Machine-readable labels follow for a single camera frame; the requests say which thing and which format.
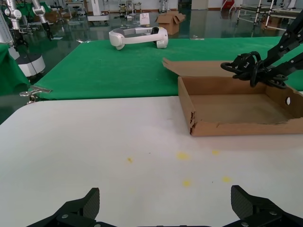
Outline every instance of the cardboard boxes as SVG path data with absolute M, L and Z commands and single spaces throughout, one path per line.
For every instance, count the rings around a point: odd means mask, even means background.
M 57 11 L 51 11 L 51 12 L 45 13 L 45 19 L 48 20 L 50 23 L 56 23 L 57 19 L 59 19 L 59 18 L 60 18 L 60 15 L 57 13 Z M 35 15 L 34 22 L 39 22 L 39 21 L 40 21 L 40 17 Z
M 159 23 L 160 27 L 167 30 L 169 35 L 173 35 L 179 32 L 180 23 L 185 20 L 185 15 L 177 11 L 168 11 L 167 13 L 160 14 L 156 22 Z
M 193 136 L 303 133 L 303 95 L 233 79 L 222 61 L 168 61 Z
M 262 18 L 261 29 L 265 29 L 266 21 L 267 21 L 267 17 L 263 17 Z M 270 17 L 267 26 L 270 26 L 270 27 L 280 27 L 281 26 L 281 22 L 282 22 L 281 18 Z M 267 30 L 276 30 L 276 29 L 273 29 L 273 28 L 270 28 L 270 27 L 267 27 Z

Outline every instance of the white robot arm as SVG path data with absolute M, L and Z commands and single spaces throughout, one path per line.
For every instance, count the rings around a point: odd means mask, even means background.
M 43 6 L 40 5 L 39 0 L 32 0 L 34 5 L 33 12 L 40 17 L 40 21 L 44 30 L 46 31 L 47 37 L 49 40 L 53 38 L 53 34 L 51 33 L 50 27 L 48 25 L 47 20 L 45 19 L 45 9 Z M 22 33 L 20 32 L 20 24 L 19 20 L 22 17 L 20 10 L 17 9 L 16 1 L 15 0 L 6 0 L 7 9 L 5 9 L 4 13 L 12 22 L 13 31 L 15 40 L 13 46 L 16 48 L 19 45 L 27 46 L 27 42 L 23 39 Z

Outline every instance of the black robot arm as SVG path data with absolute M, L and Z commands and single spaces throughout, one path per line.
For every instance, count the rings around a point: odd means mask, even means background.
M 281 59 L 286 53 L 303 43 L 303 11 L 287 27 L 279 43 L 267 52 L 267 58 L 261 59 L 258 52 L 243 53 L 232 62 L 221 64 L 224 70 L 234 72 L 233 78 L 250 80 L 250 86 L 255 87 L 257 83 L 263 82 L 269 86 L 286 88 L 285 81 L 288 76 L 296 70 L 303 69 L 303 54 L 284 62 L 277 67 L 273 63 Z
M 238 185 L 232 186 L 231 202 L 240 220 L 225 227 L 303 227 L 302 218 L 284 212 L 269 199 L 247 194 Z M 83 199 L 66 202 L 52 216 L 28 227 L 115 227 L 95 220 L 99 206 L 99 189 L 93 188 Z

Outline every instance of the white tabletop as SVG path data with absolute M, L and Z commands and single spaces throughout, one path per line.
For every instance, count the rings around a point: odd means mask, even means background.
M 238 220 L 230 188 L 297 216 L 303 135 L 189 135 L 178 97 L 47 101 L 0 126 L 0 226 L 25 227 L 100 188 L 118 227 Z

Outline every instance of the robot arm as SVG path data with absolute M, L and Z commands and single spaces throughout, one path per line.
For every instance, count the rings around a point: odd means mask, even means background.
M 232 186 L 231 204 L 240 220 L 224 227 L 303 227 L 302 218 L 286 213 L 269 199 L 249 195 L 238 185 Z M 99 188 L 92 188 L 84 198 L 66 202 L 52 216 L 28 227 L 115 227 L 95 220 L 99 209 Z
M 21 12 L 17 9 L 15 0 L 6 0 L 7 8 L 4 13 L 9 17 L 13 26 L 13 32 L 15 40 L 13 46 L 16 48 L 19 45 L 28 46 L 27 42 L 23 39 L 23 35 L 20 33 L 19 20 L 22 17 Z
M 51 41 L 53 38 L 53 34 L 51 33 L 51 29 L 48 25 L 47 20 L 45 19 L 45 9 L 43 6 L 40 5 L 39 0 L 32 0 L 32 3 L 34 5 L 33 12 L 40 17 L 40 21 L 42 23 L 42 26 L 44 30 L 46 31 L 47 38 Z
M 42 26 L 46 31 L 47 37 L 51 40 L 53 38 L 53 34 L 50 31 L 50 27 L 45 19 L 45 9 L 40 5 L 39 0 L 32 0 L 33 2 L 33 12 L 40 17 Z M 12 22 L 15 41 L 13 46 L 16 48 L 19 45 L 28 46 L 27 42 L 23 39 L 23 35 L 20 32 L 20 24 L 19 20 L 22 17 L 20 10 L 17 9 L 16 0 L 6 0 L 7 9 L 5 9 L 4 13 Z
M 243 53 L 232 63 L 222 63 L 224 70 L 234 72 L 234 79 L 250 80 L 250 86 L 255 87 L 262 82 L 271 87 L 286 88 L 288 75 L 296 70 L 303 70 L 303 53 L 284 62 L 277 67 L 273 63 L 281 59 L 286 53 L 303 43 L 303 11 L 287 27 L 279 43 L 267 52 L 267 58 L 262 60 L 258 52 Z

